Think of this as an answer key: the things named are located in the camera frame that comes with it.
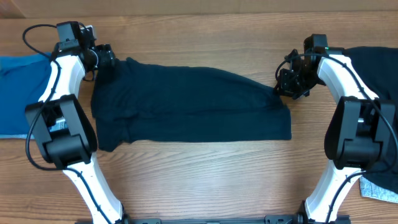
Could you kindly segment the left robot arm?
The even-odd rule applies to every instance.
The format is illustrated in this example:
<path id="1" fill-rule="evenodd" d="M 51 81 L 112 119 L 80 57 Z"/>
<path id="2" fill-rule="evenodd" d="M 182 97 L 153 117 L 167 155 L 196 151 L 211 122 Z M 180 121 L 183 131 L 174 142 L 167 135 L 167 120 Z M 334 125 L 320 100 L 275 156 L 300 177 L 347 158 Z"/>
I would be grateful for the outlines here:
<path id="1" fill-rule="evenodd" d="M 48 170 L 62 171 L 75 185 L 93 223 L 128 223 L 122 203 L 114 196 L 97 160 L 95 130 L 78 102 L 81 82 L 88 72 L 112 67 L 115 54 L 108 44 L 96 45 L 93 26 L 68 21 L 55 25 L 59 42 L 48 55 L 51 74 L 38 102 L 25 108 L 29 124 L 25 153 L 29 162 L 44 170 L 30 153 L 35 139 Z"/>

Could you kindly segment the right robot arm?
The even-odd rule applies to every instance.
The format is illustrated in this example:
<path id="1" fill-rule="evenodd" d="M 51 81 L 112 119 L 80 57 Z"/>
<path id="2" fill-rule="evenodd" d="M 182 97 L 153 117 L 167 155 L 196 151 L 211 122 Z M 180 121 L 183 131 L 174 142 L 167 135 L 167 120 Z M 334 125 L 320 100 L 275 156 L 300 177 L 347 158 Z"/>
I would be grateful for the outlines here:
<path id="1" fill-rule="evenodd" d="M 344 48 L 329 47 L 325 34 L 313 34 L 304 52 L 291 51 L 277 67 L 275 93 L 296 100 L 317 84 L 327 86 L 337 107 L 325 134 L 328 158 L 312 194 L 295 215 L 267 215 L 265 223 L 350 223 L 338 209 L 355 182 L 381 162 L 391 141 L 395 106 L 369 89 L 354 70 Z"/>

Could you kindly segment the dark navy t-shirt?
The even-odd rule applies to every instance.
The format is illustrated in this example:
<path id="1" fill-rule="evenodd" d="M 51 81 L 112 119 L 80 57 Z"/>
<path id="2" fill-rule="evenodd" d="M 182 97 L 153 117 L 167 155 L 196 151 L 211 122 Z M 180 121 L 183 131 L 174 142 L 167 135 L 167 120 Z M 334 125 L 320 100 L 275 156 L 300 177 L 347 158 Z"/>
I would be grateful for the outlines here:
<path id="1" fill-rule="evenodd" d="M 208 67 L 127 58 L 99 70 L 91 98 L 99 148 L 124 142 L 289 140 L 288 107 L 269 86 Z"/>

